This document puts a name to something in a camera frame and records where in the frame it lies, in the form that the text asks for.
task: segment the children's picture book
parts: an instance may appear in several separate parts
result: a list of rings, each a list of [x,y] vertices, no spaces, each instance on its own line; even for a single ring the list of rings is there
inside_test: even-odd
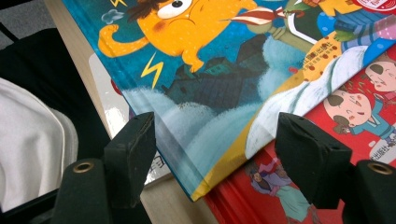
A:
[[[392,10],[345,0],[64,0],[192,201],[393,43]]]
[[[110,75],[103,67],[96,54],[90,57],[89,63],[95,86],[104,109],[109,135],[110,138],[114,138],[128,120],[131,119],[130,107],[122,97],[117,86],[111,80]],[[172,175],[169,167],[166,165],[160,153],[157,152],[148,170],[145,187],[151,186],[160,179],[170,176]]]
[[[352,149],[352,164],[372,160],[396,167],[396,45],[305,117]],[[343,223],[341,200],[337,209],[307,204],[283,170],[274,141],[212,189],[205,201],[219,223]]]

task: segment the table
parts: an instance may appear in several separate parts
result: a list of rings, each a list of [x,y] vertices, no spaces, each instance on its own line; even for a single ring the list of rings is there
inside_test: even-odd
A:
[[[105,114],[88,62],[93,50],[62,0],[45,0],[45,3],[93,104],[106,126]],[[141,194],[141,201],[152,223],[217,223],[206,203],[203,200],[196,203],[190,202],[173,177],[145,188]]]

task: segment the yellow spotted animal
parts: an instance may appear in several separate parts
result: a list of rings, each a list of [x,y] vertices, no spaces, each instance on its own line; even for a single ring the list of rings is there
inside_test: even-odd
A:
[[[121,43],[112,37],[119,26],[108,25],[99,33],[99,49],[108,57],[119,57],[150,43],[167,55],[181,56],[191,72],[196,72],[204,65],[198,51],[218,36],[241,9],[256,7],[253,0],[138,0],[130,12],[145,36]]]

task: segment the gray carpet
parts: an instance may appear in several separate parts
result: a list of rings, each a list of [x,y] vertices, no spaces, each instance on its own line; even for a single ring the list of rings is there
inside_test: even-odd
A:
[[[44,0],[34,0],[0,10],[0,22],[19,39],[40,30],[55,28]],[[0,49],[10,44],[12,41],[0,32]]]

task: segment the yellow lightning bolt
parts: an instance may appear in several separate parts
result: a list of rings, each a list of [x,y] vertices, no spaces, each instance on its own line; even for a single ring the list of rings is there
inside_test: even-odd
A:
[[[152,86],[151,86],[152,89],[154,89],[155,85],[157,84],[158,78],[160,77],[161,71],[163,70],[163,62],[156,63],[154,66],[150,66],[156,53],[157,52],[154,52],[151,59],[148,61],[148,64],[146,65],[145,69],[143,70],[142,76],[141,76],[141,77],[145,77],[146,75],[156,71],[154,80],[152,81]]]
[[[114,7],[116,7],[119,3],[122,3],[126,7],[128,7],[122,0],[110,0],[110,2],[113,4]]]

